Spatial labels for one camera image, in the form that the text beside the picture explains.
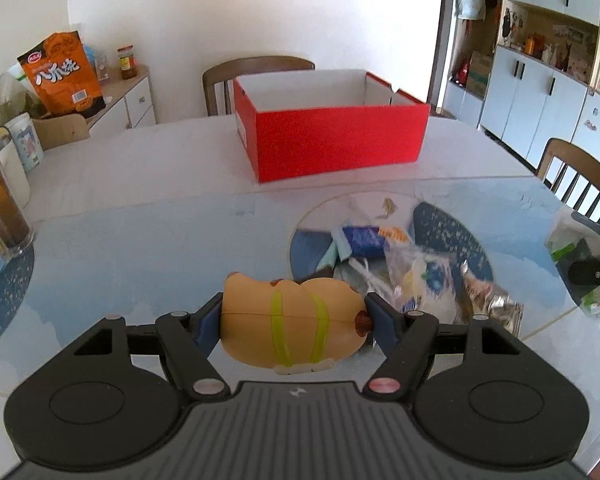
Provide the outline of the clear bag yellow blue snack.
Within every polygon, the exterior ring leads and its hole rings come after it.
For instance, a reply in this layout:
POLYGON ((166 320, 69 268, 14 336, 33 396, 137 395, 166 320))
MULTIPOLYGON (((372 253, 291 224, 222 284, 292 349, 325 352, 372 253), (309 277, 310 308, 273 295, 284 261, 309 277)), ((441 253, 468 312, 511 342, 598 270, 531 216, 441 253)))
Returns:
POLYGON ((387 242, 384 252, 396 310, 422 311, 441 324, 460 320, 449 257, 412 243, 387 242))

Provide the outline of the silver foil wrapper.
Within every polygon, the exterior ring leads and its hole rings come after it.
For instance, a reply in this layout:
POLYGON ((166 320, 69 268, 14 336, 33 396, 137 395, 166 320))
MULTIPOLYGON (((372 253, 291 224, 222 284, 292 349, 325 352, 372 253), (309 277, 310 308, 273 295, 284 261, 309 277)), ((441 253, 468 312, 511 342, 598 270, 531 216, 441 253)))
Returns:
POLYGON ((497 284, 477 278, 470 270, 467 260, 460 265, 460 276, 470 303, 470 316, 483 315, 492 318, 517 337, 524 306, 513 300, 509 293, 497 284))

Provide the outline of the blue purple snack packet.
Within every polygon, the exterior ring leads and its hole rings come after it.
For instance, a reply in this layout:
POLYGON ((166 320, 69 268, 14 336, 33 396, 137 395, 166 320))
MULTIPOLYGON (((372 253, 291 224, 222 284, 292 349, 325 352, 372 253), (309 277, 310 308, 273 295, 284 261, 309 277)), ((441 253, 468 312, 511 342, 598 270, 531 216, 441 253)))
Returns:
POLYGON ((341 261, 381 258, 388 242, 409 243, 411 237, 398 226, 340 226, 330 232, 341 261))

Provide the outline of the hot dog toy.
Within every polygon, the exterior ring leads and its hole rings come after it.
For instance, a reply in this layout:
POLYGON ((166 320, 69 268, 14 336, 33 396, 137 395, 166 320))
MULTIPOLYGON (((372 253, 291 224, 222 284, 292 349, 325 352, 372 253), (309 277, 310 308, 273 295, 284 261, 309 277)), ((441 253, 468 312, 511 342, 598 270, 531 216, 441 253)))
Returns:
POLYGON ((224 351, 279 375, 328 370, 361 349, 374 329, 363 297, 334 278, 257 281, 232 273, 224 282, 224 351))

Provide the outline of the white green printed packet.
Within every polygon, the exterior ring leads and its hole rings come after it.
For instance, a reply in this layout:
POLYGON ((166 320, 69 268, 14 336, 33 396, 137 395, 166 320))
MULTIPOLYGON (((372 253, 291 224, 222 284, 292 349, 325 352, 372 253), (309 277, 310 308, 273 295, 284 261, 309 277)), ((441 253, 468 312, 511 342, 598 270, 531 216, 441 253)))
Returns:
POLYGON ((600 324, 600 225, 562 207, 545 247, 573 302, 600 324))

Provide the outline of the clear jar brown contents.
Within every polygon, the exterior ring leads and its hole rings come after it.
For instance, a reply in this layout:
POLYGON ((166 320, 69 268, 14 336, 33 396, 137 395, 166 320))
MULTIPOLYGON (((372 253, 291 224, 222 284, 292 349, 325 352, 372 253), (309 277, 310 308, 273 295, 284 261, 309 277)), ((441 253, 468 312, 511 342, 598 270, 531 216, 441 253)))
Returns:
POLYGON ((27 250, 33 240, 29 222, 17 204, 8 185, 0 161, 0 239, 9 257, 19 256, 27 250))

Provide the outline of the red cardboard box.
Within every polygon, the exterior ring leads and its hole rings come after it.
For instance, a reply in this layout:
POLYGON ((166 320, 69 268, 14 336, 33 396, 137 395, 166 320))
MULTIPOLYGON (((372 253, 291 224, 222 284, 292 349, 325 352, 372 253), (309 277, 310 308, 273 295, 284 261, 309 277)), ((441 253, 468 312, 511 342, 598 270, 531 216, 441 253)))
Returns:
POLYGON ((282 73, 239 90, 238 132, 260 183, 416 162, 430 106, 367 70, 282 73))

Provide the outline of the white drawer cabinet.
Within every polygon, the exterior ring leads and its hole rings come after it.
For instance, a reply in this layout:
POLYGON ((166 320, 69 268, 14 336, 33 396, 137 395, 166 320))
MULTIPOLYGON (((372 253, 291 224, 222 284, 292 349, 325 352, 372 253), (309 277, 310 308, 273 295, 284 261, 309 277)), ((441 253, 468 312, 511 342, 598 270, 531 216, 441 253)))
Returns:
POLYGON ((102 93, 106 107, 86 121, 91 138, 151 127, 157 123, 146 65, 137 66, 136 76, 130 79, 123 79, 115 70, 102 85, 102 93))

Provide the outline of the brown wooden chair right side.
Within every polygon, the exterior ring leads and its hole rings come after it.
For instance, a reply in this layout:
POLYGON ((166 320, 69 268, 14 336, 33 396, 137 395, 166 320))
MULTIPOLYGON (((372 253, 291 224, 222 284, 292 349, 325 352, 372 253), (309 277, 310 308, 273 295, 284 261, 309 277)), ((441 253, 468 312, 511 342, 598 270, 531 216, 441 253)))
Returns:
POLYGON ((600 226, 600 162, 592 155, 551 138, 535 175, 564 205, 600 226))

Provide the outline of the brown wooden chair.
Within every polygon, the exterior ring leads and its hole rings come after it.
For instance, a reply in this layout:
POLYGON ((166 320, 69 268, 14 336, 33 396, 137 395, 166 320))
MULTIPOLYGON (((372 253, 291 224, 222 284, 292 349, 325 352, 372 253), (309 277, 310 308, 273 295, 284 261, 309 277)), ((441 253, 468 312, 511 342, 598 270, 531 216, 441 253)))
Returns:
POLYGON ((551 138, 535 175, 564 205, 600 226, 600 162, 592 155, 551 138))
POLYGON ((260 55, 235 58, 212 66, 201 77, 208 116, 229 115, 239 90, 268 90, 282 78, 282 73, 315 70, 315 64, 291 55, 260 55))

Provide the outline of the white paper cup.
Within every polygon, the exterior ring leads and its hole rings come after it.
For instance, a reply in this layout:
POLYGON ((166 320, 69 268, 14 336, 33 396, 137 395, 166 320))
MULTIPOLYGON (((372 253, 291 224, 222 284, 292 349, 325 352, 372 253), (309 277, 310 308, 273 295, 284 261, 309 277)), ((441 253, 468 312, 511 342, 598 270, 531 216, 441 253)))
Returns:
POLYGON ((6 122, 5 127, 15 143, 23 169, 28 174, 44 159, 44 151, 33 120, 28 113, 22 113, 6 122))

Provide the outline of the brown wooden chair far side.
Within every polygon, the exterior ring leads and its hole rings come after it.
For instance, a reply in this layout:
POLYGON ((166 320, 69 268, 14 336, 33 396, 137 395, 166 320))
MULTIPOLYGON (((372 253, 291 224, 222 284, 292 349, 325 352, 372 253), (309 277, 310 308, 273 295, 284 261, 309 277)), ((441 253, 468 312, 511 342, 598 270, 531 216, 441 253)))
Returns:
POLYGON ((282 73, 315 70, 315 64, 291 55, 260 55, 235 58, 212 66, 201 77, 208 116, 229 115, 239 90, 268 90, 282 78, 282 73))

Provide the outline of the red lid sauce jar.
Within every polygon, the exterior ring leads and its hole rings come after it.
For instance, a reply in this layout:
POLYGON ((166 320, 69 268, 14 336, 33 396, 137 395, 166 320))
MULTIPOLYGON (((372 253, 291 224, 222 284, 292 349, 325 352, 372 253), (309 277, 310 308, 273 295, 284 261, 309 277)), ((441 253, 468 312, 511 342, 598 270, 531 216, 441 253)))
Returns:
POLYGON ((137 68, 134 58, 134 47, 132 44, 117 48, 117 54, 120 65, 121 77, 124 80, 134 78, 137 75, 137 68))

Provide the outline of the orange snack bag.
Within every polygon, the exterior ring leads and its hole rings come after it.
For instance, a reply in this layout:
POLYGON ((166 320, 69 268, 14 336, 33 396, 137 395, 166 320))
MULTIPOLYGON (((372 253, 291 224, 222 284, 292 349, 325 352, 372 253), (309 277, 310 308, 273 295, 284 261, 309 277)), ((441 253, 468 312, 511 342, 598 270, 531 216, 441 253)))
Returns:
POLYGON ((79 33, 54 32, 23 53, 18 62, 53 116, 95 116, 106 107, 97 76, 79 33))

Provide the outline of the hanging tote bag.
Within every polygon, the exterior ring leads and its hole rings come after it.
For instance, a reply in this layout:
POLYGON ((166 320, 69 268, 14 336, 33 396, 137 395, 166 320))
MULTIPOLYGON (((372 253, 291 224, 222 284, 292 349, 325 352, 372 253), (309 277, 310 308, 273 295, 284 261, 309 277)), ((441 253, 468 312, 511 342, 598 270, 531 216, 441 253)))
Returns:
POLYGON ((456 0, 456 17, 464 21, 483 21, 486 0, 456 0))

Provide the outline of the white blue wall cabinet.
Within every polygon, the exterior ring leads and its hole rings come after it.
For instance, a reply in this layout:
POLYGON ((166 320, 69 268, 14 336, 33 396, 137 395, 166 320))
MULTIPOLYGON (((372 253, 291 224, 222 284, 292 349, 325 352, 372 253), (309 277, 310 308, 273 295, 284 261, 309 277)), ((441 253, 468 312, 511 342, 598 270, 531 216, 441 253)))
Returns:
POLYGON ((600 161, 600 0, 486 0, 483 21, 442 9, 443 114, 531 168, 551 138, 600 161))

